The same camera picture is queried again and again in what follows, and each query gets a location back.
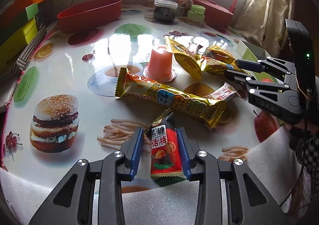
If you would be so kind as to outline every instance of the pink jelly cup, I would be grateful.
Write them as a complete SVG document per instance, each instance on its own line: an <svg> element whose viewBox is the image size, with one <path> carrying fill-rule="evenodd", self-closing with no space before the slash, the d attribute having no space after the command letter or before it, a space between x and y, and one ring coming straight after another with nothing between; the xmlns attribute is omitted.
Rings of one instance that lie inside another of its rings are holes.
<svg viewBox="0 0 319 225"><path fill-rule="evenodd" d="M166 51L165 45L158 45L152 49L150 62L143 71L144 77L160 83L172 81L175 71L172 69L173 54Z"/></svg>

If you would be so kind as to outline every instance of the open green box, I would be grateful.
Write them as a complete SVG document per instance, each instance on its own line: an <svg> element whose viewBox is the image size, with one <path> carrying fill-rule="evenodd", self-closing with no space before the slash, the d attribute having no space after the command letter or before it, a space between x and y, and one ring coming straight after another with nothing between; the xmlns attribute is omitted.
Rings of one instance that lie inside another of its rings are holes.
<svg viewBox="0 0 319 225"><path fill-rule="evenodd" d="M257 62L257 60L265 60L267 57L269 57L270 55L267 53L267 51L265 51L263 48L257 47L255 45L252 45L246 41L240 41L236 47L236 51L238 52L238 54L241 56L242 59L244 60L250 60L253 62ZM255 77L259 80L262 81L263 79L267 78L272 80L274 83L278 83L278 80L265 73L256 73L253 72Z"/></svg>

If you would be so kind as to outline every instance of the red plastic tray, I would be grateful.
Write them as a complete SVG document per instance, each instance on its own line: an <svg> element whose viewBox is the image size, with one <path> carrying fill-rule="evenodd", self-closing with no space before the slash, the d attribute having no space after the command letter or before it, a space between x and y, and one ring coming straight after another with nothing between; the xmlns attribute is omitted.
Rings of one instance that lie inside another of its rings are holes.
<svg viewBox="0 0 319 225"><path fill-rule="evenodd" d="M58 15L63 33L79 33L111 23L121 15L121 0L93 0L72 6Z"/></svg>

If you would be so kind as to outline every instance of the hamburger bun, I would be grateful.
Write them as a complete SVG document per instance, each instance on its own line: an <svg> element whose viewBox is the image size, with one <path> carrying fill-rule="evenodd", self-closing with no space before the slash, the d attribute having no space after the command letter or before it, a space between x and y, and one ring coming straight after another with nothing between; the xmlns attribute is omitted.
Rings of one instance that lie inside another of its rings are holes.
<svg viewBox="0 0 319 225"><path fill-rule="evenodd" d="M78 99L68 94L50 96L40 101L31 121L31 144L47 153L69 149L78 132L78 105Z"/></svg>

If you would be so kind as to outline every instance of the striped box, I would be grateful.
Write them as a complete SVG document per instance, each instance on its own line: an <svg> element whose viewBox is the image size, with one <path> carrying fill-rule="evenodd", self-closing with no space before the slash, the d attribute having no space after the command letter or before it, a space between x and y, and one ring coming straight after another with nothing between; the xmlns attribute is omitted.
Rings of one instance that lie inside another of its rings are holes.
<svg viewBox="0 0 319 225"><path fill-rule="evenodd" d="M5 72L0 74L0 87L5 83L10 81L12 78L17 76L21 71L25 70L29 64L29 58L31 54L35 51L37 46L41 43L44 37L47 35L47 30L43 26L33 40L26 46L21 55L18 57L17 61Z"/></svg>

